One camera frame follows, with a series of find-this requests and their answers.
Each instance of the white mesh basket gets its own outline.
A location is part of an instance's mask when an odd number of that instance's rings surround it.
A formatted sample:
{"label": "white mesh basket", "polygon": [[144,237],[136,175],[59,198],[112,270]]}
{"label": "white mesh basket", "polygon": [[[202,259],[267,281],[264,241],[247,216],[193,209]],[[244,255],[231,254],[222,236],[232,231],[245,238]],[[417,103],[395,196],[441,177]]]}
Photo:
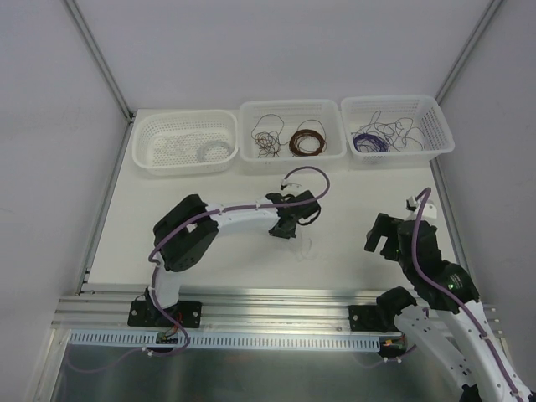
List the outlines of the white mesh basket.
{"label": "white mesh basket", "polygon": [[158,175],[221,172],[238,152],[227,111],[175,111],[143,119],[133,134],[136,165]]}
{"label": "white mesh basket", "polygon": [[[454,140],[445,117],[436,100],[427,95],[359,96],[346,98],[341,103],[343,124],[348,145],[356,165],[364,167],[411,166],[428,162],[442,153],[454,150]],[[360,152],[354,144],[355,133],[368,125],[374,113],[378,123],[402,118],[413,119],[415,129],[411,136],[417,141],[406,141],[403,147],[389,147],[389,152]]]}

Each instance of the metal corner post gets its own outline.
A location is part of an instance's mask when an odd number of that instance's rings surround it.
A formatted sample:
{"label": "metal corner post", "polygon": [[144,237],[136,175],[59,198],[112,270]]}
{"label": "metal corner post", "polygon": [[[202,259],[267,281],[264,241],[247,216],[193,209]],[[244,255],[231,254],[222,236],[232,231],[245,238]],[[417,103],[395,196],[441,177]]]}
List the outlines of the metal corner post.
{"label": "metal corner post", "polygon": [[[438,104],[441,105],[443,103],[449,91],[454,87],[458,77],[460,76],[460,73],[463,71],[467,61],[471,58],[480,39],[490,26],[491,22],[497,16],[499,9],[505,2],[506,0],[491,0],[487,5],[486,10],[484,10],[482,13],[477,25],[472,30],[469,38],[461,49],[461,52],[458,54],[456,61],[452,65],[449,73],[441,84],[440,89],[435,95],[435,99],[437,100]],[[445,214],[447,228],[449,229],[449,236],[451,237],[452,247],[454,249],[456,259],[461,266],[465,267],[467,270],[469,270],[469,272],[471,272],[471,267],[467,263],[466,254],[461,244],[460,234],[456,225],[456,218],[448,198],[448,187],[445,175],[441,169],[440,159],[433,159],[430,162],[430,166],[434,176],[435,185],[439,193],[439,198],[441,200],[441,206],[443,207],[443,212]]]}
{"label": "metal corner post", "polygon": [[93,37],[93,34],[91,33],[90,27],[88,26],[87,22],[84,19],[84,16],[82,15],[82,12],[80,11],[80,7],[75,0],[61,1],[65,5],[65,8],[67,9],[71,18],[73,19],[76,28],[79,30],[80,35],[84,40],[88,51],[91,54],[91,57],[95,61],[97,67],[99,68],[99,71],[102,74],[102,77],[104,78],[104,81],[108,85],[108,89],[116,100],[117,106],[119,107],[119,109],[121,109],[121,113],[127,121],[130,121],[132,118],[132,112],[128,107],[128,104],[126,103],[125,97],[121,93],[119,86],[116,83],[116,79],[111,73],[110,67],[108,67],[106,60],[102,55],[101,50],[99,49],[99,46],[97,45],[97,42]]}

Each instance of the brown wire coil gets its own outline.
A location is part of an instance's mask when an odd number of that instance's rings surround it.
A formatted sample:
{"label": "brown wire coil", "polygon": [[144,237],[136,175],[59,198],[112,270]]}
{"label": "brown wire coil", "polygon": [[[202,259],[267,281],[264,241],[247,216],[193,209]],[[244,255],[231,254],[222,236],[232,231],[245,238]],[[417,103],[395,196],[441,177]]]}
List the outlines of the brown wire coil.
{"label": "brown wire coil", "polygon": [[[307,138],[314,138],[318,141],[318,148],[314,151],[304,151],[300,145],[303,141],[305,141]],[[310,129],[303,129],[298,130],[294,133],[294,135],[291,137],[291,140],[289,141],[288,147],[291,149],[292,155],[295,157],[315,157],[316,155],[320,155],[322,152],[326,150],[326,140],[318,131],[310,130]]]}

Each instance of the metal frame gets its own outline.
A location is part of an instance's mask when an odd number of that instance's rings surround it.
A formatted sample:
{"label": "metal frame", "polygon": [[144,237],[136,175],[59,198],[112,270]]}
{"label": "metal frame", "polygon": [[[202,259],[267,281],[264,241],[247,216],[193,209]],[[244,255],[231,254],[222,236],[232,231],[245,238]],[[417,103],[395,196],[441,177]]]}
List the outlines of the metal frame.
{"label": "metal frame", "polygon": [[[121,163],[126,151],[134,114],[129,109],[111,70],[85,21],[75,0],[61,0],[73,19],[87,49],[99,68],[110,92],[114,96],[121,113],[130,122],[125,130],[121,147],[117,153],[116,163],[113,167],[106,194],[95,220],[93,235],[85,252],[81,267],[80,284],[75,296],[64,296],[59,300],[58,309],[52,323],[53,331],[44,369],[39,382],[34,389],[37,390],[33,400],[50,400],[54,392],[54,379],[60,372],[61,361],[70,336],[71,328],[91,328],[106,330],[125,330],[127,313],[130,303],[135,296],[143,293],[144,286],[98,286],[87,284],[87,275],[95,257],[96,248],[101,237],[101,231],[106,220],[116,180],[121,169]],[[442,103],[456,79],[462,72],[464,65],[470,59],[483,33],[491,21],[497,16],[497,11],[506,0],[491,0],[486,10],[473,29],[469,39],[463,46],[456,62],[452,65],[449,74],[439,89],[436,99]],[[456,219],[448,199],[448,188],[445,177],[441,171],[440,161],[437,159],[430,163],[438,189],[439,199],[445,213],[449,235],[458,263],[466,268],[466,255],[463,251],[460,235],[456,226]],[[203,331],[274,333],[314,333],[314,334],[343,334],[349,332],[348,305],[374,304],[376,296],[383,291],[304,291],[304,290],[276,290],[276,289],[221,289],[221,288],[195,288],[181,289],[182,300],[192,300],[204,303]],[[488,321],[492,330],[502,344],[510,358],[508,346],[503,336],[497,312],[492,306],[485,306]],[[431,312],[430,319],[438,328],[448,336],[444,325],[438,321],[437,315]],[[397,332],[377,334],[390,337]]]}
{"label": "metal frame", "polygon": [[[469,35],[469,38],[461,49],[460,54],[456,58],[456,61],[449,70],[449,73],[443,81],[443,84],[435,95],[435,99],[439,105],[443,103],[446,95],[456,83],[460,73],[463,71],[463,68],[471,57],[472,52],[475,50],[480,39],[489,28],[492,21],[497,17],[499,9],[505,2],[506,0],[491,0],[487,5],[486,10],[478,20],[477,25],[472,30],[471,35]],[[445,214],[446,227],[449,230],[449,236],[451,237],[451,243],[452,247],[454,248],[456,260],[458,264],[472,273],[472,268],[467,262],[467,257],[463,250],[460,232],[458,231],[458,225],[456,224],[456,218],[452,211],[451,202],[449,201],[447,183],[443,170],[441,169],[441,159],[438,157],[433,159],[430,162],[430,166],[434,176],[435,185],[439,193],[441,207],[443,208],[443,213]]]}
{"label": "metal frame", "polygon": [[84,16],[82,15],[82,12],[80,11],[80,7],[78,7],[78,4],[75,0],[61,1],[65,5],[65,8],[70,14],[73,23],[75,23],[76,28],[80,32],[82,40],[87,46],[91,57],[96,62],[97,67],[102,74],[102,78],[104,78],[104,81],[108,85],[108,89],[116,100],[117,106],[119,106],[119,109],[121,109],[121,113],[123,114],[125,119],[130,121],[133,116],[131,109],[128,107],[125,97],[121,93],[121,90],[117,85],[116,79],[111,73],[110,67],[108,67],[106,60],[102,55],[101,50],[99,49],[99,46],[97,45],[93,34],[91,33],[90,27],[88,26],[87,22],[84,19]]}

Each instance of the white table surface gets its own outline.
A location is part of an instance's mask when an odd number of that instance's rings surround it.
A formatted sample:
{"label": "white table surface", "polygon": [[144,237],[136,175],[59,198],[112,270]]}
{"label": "white table surface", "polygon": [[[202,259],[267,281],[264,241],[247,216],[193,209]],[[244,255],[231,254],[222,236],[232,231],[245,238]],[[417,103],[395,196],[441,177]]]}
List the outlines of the white table surface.
{"label": "white table surface", "polygon": [[[143,110],[136,122],[155,111]],[[140,169],[126,150],[100,242],[90,270],[90,284],[146,285],[152,274],[147,256],[152,250],[152,227],[191,193],[204,202],[253,202],[279,191],[282,176],[247,176],[237,156],[224,173],[193,177],[157,178]],[[301,228],[297,239],[282,240],[267,233],[234,234],[216,238],[203,259],[181,274],[183,285],[324,290],[411,287],[398,264],[364,251],[365,235],[378,213],[405,218],[405,200],[432,187],[431,200],[439,210],[434,223],[443,258],[455,261],[446,222],[428,166],[400,170],[348,168],[327,172],[332,180],[320,201],[322,214]],[[320,193],[323,178],[296,174],[292,182]]]}

